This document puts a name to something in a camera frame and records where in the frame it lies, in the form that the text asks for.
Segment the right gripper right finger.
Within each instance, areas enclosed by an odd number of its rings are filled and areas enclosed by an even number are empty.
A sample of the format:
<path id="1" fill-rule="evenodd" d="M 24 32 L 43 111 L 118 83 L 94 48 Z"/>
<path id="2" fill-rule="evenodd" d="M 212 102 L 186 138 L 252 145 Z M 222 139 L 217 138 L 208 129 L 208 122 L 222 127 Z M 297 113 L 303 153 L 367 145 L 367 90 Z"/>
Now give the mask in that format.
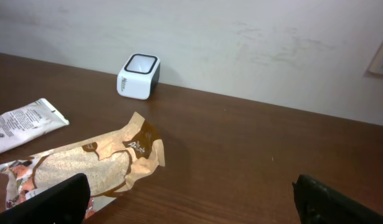
<path id="1" fill-rule="evenodd" d="M 383 216 L 309 175 L 292 183 L 301 224 L 383 224 Z"/>

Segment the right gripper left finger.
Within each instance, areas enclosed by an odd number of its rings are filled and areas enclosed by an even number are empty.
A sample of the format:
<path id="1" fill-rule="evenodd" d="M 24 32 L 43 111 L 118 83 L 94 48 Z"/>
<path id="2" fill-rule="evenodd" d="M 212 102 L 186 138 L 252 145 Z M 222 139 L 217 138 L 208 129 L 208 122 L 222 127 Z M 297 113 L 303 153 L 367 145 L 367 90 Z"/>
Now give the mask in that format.
<path id="1" fill-rule="evenodd" d="M 89 200 L 87 176 L 76 174 L 0 213 L 0 223 L 81 223 Z"/>

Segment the beige brown snack bag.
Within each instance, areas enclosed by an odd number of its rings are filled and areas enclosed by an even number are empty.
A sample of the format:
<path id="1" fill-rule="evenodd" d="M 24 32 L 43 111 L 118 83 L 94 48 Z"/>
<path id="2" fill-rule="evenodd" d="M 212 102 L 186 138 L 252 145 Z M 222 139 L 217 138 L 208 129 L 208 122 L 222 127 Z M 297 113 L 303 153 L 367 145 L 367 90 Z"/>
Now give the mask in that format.
<path id="1" fill-rule="evenodd" d="M 0 164 L 9 177 L 6 208 L 15 207 L 75 174 L 87 176 L 90 197 L 85 217 L 94 215 L 134 183 L 164 166 L 164 145 L 140 114 L 110 133 Z"/>

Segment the white cream tube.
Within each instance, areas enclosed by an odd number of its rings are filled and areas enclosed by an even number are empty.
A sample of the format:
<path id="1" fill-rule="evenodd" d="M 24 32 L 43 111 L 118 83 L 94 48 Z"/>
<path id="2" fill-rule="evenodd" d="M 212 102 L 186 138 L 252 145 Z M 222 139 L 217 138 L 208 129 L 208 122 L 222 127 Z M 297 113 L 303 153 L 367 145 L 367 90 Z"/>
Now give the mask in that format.
<path id="1" fill-rule="evenodd" d="M 0 115 L 0 154 L 69 125 L 45 98 Z"/>

